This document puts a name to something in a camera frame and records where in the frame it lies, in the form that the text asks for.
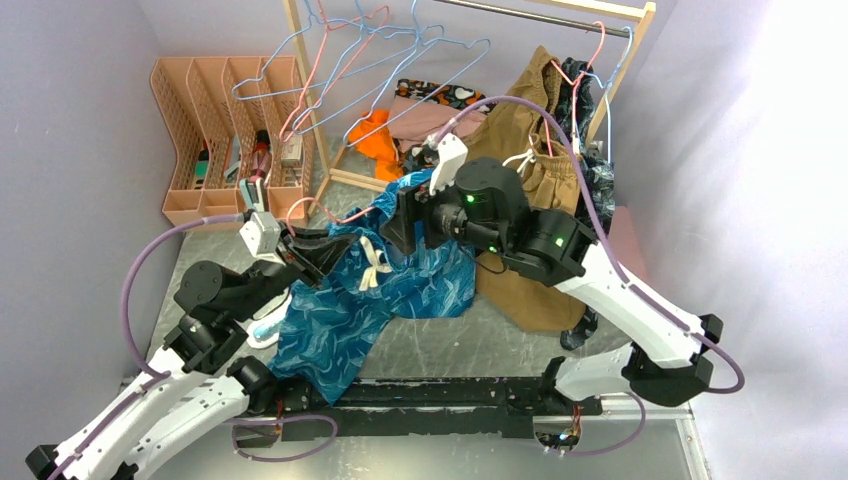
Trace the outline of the blue leaf-print shorts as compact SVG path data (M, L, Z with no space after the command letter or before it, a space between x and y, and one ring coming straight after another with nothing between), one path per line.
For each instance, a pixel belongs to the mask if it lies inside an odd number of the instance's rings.
M476 265L470 248L450 240L428 249L417 232L417 249L405 256L378 232L396 211L399 189L430 177L428 170L406 175L390 183L367 213L354 209L350 222L329 224L330 236L350 234L354 243L318 286L292 285L268 363L277 378L302 377L334 404L393 318L456 318L472 305Z

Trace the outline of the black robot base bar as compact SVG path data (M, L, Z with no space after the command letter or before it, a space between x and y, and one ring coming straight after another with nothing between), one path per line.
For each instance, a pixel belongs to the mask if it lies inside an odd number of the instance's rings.
M538 420L598 416L599 398L560 397L539 377L443 377L357 379L335 404L307 380L277 383L266 400L252 404L251 419L281 419L282 441L339 437L499 434L531 439Z

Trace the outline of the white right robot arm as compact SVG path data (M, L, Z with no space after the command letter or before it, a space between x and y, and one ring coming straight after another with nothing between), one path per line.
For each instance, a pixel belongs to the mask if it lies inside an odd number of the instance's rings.
M714 366L704 355L719 341L722 321L657 295L610 259L599 236L573 215L530 206L512 168L479 158L459 167L446 186L435 172L400 188L396 200L380 233L403 254L449 240L487 251L520 276L579 300L630 338L614 351L553 361L539 389L548 412L619 392L676 407L708 390Z

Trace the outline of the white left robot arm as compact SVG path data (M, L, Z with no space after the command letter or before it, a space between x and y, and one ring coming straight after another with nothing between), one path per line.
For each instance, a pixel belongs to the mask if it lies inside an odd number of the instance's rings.
M324 230L255 233L262 254L238 273L201 261L174 296L183 311L140 374L88 425L26 457L37 479L148 479L224 422L278 407L278 382L254 356L237 357L243 323L296 282L317 286L355 244Z

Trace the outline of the brown hanging shorts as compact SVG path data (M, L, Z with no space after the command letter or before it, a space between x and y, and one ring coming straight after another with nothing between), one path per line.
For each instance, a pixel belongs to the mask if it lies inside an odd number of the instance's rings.
M507 91L553 114L560 100L563 77L551 65L555 59L544 47L536 48L525 70ZM553 208L573 214L580 189L569 152L554 129L535 110L514 103L498 104L463 142L470 160L492 157L501 161L528 149L536 161L521 174L522 188L532 207ZM477 291L511 321L528 332L562 332L574 328L586 311L579 300L555 288L507 271L492 254L480 257Z

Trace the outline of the black orange patterned garment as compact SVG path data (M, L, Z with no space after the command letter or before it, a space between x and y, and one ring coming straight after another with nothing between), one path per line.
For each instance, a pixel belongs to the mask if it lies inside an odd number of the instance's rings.
M396 85L395 96L416 99L418 104L432 102L450 106L458 112L468 105L486 98L486 95L482 92L460 85L441 85L414 79L400 79ZM391 122L401 118L411 110L412 107L408 107L396 117L390 118ZM408 173L432 167L434 154L425 148L424 142L411 148L406 153L402 153L404 156L403 165Z

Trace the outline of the wooden clothes rack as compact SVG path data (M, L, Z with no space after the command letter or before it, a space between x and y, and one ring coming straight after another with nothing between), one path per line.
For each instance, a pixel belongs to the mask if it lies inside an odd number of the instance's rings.
M616 67L613 69L613 73L609 80L601 84L604 104L593 115L591 123L586 129L587 143L591 143L595 140L595 135L597 134L603 120L607 122L607 130L612 130L610 103L620 86L620 77L624 75L629 68L632 62L632 57L638 51L656 13L656 4L653 2L647 2L640 8L606 1L553 1L551 3L553 6L564 8L566 10L583 12L596 15L598 17L596 21L587 23L573 19L536 14L524 10L517 10L515 8L484 4L480 1L453 1L451 4L457 7L521 18L536 23L546 23L584 32L597 33L601 36L601 39L595 53L588 63L589 65L592 65L602 52L606 38L625 38L628 41L628 45L624 49ZM316 141L318 142L319 147L321 165L324 172L324 178L314 194L315 202L321 201L326 190L334 183L343 183L373 191L378 191L386 185L384 181L365 177L337 167L350 148L348 144L340 147L333 160L329 161L327 159L325 152L326 142L321 126L323 123L333 119L335 116L330 115L319 120L317 118L317 110L321 108L326 94L331 91L338 80L363 74L369 70L379 68L382 65L392 65L393 69L386 79L378 82L374 88L363 93L361 98L353 100L349 105L338 109L336 113L342 114L366 99L372 100L369 108L373 110L382 100L393 80L399 77L401 73L412 68L415 63L420 62L432 49L436 47L456 47L471 51L478 45L483 45L485 47L480 51L479 55L474 58L468 55L464 56L462 60L465 63L462 65L462 68L457 70L451 77L442 79L442 84L455 83L458 78L460 78L468 70L474 68L474 66L483 60L491 51L491 41L489 38L477 38L470 42L462 42L458 39L446 36L444 33L444 25L439 21L422 26L418 21L416 13L417 5L418 3L416 1L413 1L410 4L410 26L394 25L389 22L384 22L378 27L372 27L367 22L371 16L365 13L362 9L358 9L358 15L352 19L330 19L326 16L322 2L318 3L318 10L314 11L311 3L306 1L304 3L304 7L307 9L308 24L304 26L301 24L298 3L296 1L285 1L283 3L287 22L290 28L290 34L286 37L283 43L280 44L280 46L285 47L288 44L294 45L299 72L304 79L304 85L300 88L300 98L305 102L306 109L296 117L293 124L297 125L298 122L304 118L307 118L312 122L312 125L306 130L315 132ZM326 44L322 43L319 46L315 58L311 60L308 56L304 33L309 31L316 24L324 28L323 40L327 40L329 35L336 29L344 28L346 26L357 27L360 31L360 36L349 47L349 49L345 50L345 52L340 55L338 64L329 74L327 80L323 83L319 82L314 84L312 80L314 79L314 74L317 71L317 68L320 66L320 61ZM393 53L384 58L380 58L351 73L347 71L347 68L356 62L358 55L361 54L363 50L367 49L373 38L378 37L383 41L388 41L397 35L411 37L413 39L412 44L404 50ZM318 94L312 92L312 90L316 87L321 89Z

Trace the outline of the toothbrush blister pack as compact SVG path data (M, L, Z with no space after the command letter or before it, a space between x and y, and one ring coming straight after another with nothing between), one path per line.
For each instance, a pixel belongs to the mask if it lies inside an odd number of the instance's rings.
M253 321L247 327L247 344L257 350L263 350L275 345L279 338L281 319L262 319Z

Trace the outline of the pink folded garment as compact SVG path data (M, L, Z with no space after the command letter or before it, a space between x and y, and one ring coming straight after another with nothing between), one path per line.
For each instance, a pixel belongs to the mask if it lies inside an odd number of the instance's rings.
M395 96L389 117L396 117L408 107L412 107L412 110L388 124L390 136L397 141L401 153L421 145L429 135L438 132L458 113L450 106L432 102L418 104L416 99Z

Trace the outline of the peach plastic desk organizer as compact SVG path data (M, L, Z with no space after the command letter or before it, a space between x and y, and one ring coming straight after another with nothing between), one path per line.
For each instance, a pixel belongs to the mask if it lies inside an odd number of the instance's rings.
M162 208L173 225L242 211L238 182L257 174L276 217L307 223L307 207L293 204L313 192L328 145L281 130L312 124L296 119L309 101L295 57L161 57L150 84L176 152Z

